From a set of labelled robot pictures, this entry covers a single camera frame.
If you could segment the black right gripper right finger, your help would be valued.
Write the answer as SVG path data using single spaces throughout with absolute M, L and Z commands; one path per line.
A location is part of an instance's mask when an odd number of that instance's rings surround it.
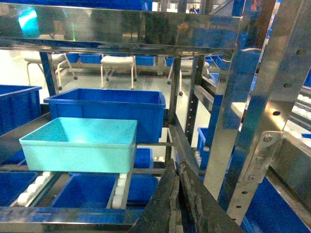
M 187 162 L 180 163 L 180 208 L 185 233 L 242 233 L 244 230 L 218 205 Z

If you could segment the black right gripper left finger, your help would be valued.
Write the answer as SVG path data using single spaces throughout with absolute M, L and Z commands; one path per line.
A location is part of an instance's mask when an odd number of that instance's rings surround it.
M 175 233 L 178 194 L 179 176 L 176 173 L 174 160 L 170 159 L 154 194 L 130 232 Z

